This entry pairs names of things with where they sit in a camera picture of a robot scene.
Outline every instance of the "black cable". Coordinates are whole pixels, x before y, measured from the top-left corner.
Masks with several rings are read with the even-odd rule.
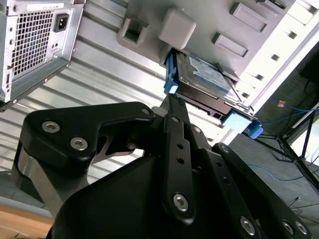
[[[297,105],[296,107],[301,106],[301,104],[307,99],[308,95],[306,95],[306,97],[304,97]],[[291,119],[292,119],[292,115],[294,114],[295,110],[292,110],[291,113],[289,114],[289,118],[287,123],[285,124],[284,128],[281,130],[280,134],[278,134],[277,136],[282,136],[282,134],[285,132],[286,128],[288,127]]]
[[[267,137],[262,137],[262,136],[258,136],[257,138],[275,139],[275,138],[267,138]]]
[[[262,136],[272,136],[272,137],[276,137],[275,135],[272,135],[272,134],[264,134],[264,133],[261,133],[260,135],[262,135]]]
[[[313,165],[313,163],[319,158],[319,155],[312,161],[308,166]]]
[[[307,219],[307,220],[309,220],[309,221],[311,221],[311,222],[313,222],[313,223],[317,223],[317,224],[319,224],[319,222],[316,222],[316,221],[314,221],[314,220],[312,220],[312,219],[309,219],[309,218],[306,218],[306,217],[303,217],[303,216],[300,216],[301,218],[304,218],[304,219]]]
[[[300,199],[300,197],[295,198],[294,201],[293,201],[292,203],[290,203],[288,207],[291,207],[291,205],[294,204],[294,203],[295,203],[296,201],[298,201],[299,199]]]
[[[302,207],[296,207],[296,208],[292,208],[292,209],[298,209],[298,208],[307,208],[307,207],[312,207],[312,206],[316,206],[316,205],[319,205],[319,203],[315,203],[315,204],[310,204],[310,205],[307,205],[307,206],[302,206]]]
[[[279,140],[277,140],[277,143],[278,143],[278,145],[279,145],[280,152],[282,153],[282,152],[283,152],[283,148],[282,148],[282,146],[281,146],[281,144],[280,144]],[[281,158],[282,158],[282,160],[287,161],[287,158],[285,157],[285,159],[284,159],[284,156],[283,156],[283,155],[281,155]]]

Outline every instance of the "ventilation grille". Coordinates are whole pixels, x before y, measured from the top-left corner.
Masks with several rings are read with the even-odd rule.
[[[51,11],[19,15],[12,53],[13,76],[27,73],[45,62],[52,19]]]

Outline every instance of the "metal frame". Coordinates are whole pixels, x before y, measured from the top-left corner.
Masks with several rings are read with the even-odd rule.
[[[308,142],[309,142],[311,129],[312,129],[313,122],[314,122],[315,113],[316,112],[314,112],[314,111],[312,113],[310,113],[310,115],[308,115],[308,117],[306,119],[304,119],[302,123],[300,123],[297,127],[288,131],[286,134],[280,135],[279,137],[274,138],[274,140],[276,140],[279,143],[281,149],[283,149],[283,152],[281,150],[278,150],[278,149],[268,145],[267,143],[265,143],[263,141],[260,141],[259,139],[255,139],[255,141],[290,160],[290,161],[285,161],[285,160],[280,160],[280,159],[276,158],[278,161],[294,163],[297,166],[297,168],[300,170],[302,175],[306,178],[308,183],[311,185],[313,190],[319,195],[319,180],[314,176],[314,174],[311,172],[311,170],[305,164],[305,160],[306,160],[305,155],[306,155],[306,150],[307,150],[307,146],[308,146]],[[293,132],[297,131],[300,127],[303,126],[303,124],[305,124],[307,122],[309,122],[309,123],[308,123],[305,143],[303,146],[303,151],[302,151],[301,156],[298,156],[294,152],[294,150],[290,147],[290,145],[287,143],[287,139],[289,138],[289,136]]]
[[[0,41],[0,66],[2,67],[3,72],[2,78],[0,79],[0,104],[2,106],[12,105],[10,102],[16,102],[21,98],[19,96],[25,91],[28,90],[30,93],[30,89],[35,90],[39,82],[48,80],[53,73],[61,71],[70,63],[84,7],[84,1],[78,2],[79,4],[73,4],[69,0],[0,0],[0,37],[2,38]],[[11,65],[11,59],[13,51],[17,49],[15,42],[17,19],[21,14],[38,13],[41,11],[51,11],[53,14],[49,31],[50,35],[47,40],[47,48],[45,51],[45,59],[41,63],[31,66],[29,69],[24,69],[23,72],[18,72],[18,74],[14,76],[14,68]],[[69,15],[67,28],[64,31],[56,32],[54,31],[54,25],[56,24],[57,16],[61,14]],[[38,20],[34,20],[33,22],[36,22],[36,24],[41,23],[41,21]],[[34,30],[34,32],[37,32],[40,36],[39,32],[42,31],[40,31],[39,27],[38,30]],[[28,61],[27,55],[24,56],[21,53],[20,57],[25,59],[25,61],[22,61],[22,59],[19,58],[22,62],[18,63],[18,65],[26,64]]]

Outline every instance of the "screw head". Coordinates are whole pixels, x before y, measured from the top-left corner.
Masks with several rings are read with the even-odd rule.
[[[195,130],[196,133],[201,133],[200,128],[198,128],[197,126],[194,127],[194,130]]]
[[[150,114],[149,110],[147,110],[147,109],[142,109],[142,112],[143,112],[144,114],[147,114],[147,115]]]
[[[179,122],[178,118],[176,118],[176,117],[172,117],[171,119],[172,119],[173,121],[175,121],[176,123]]]
[[[186,212],[188,210],[188,201],[182,194],[175,194],[173,202],[180,211]]]
[[[307,235],[307,230],[300,222],[296,221],[296,226],[303,234]]]
[[[251,236],[254,236],[256,233],[256,230],[252,223],[245,217],[240,218],[240,224],[243,227],[243,229]]]
[[[229,153],[229,150],[226,146],[222,145],[221,149],[225,152],[225,153]]]
[[[294,230],[292,229],[292,227],[291,227],[286,221],[283,221],[283,225],[284,225],[284,228],[285,228],[291,235],[294,234]]]
[[[83,151],[88,147],[88,142],[83,138],[74,137],[73,139],[71,139],[70,145],[76,150]]]
[[[56,133],[60,130],[60,126],[53,121],[46,121],[42,124],[42,129],[48,133]]]

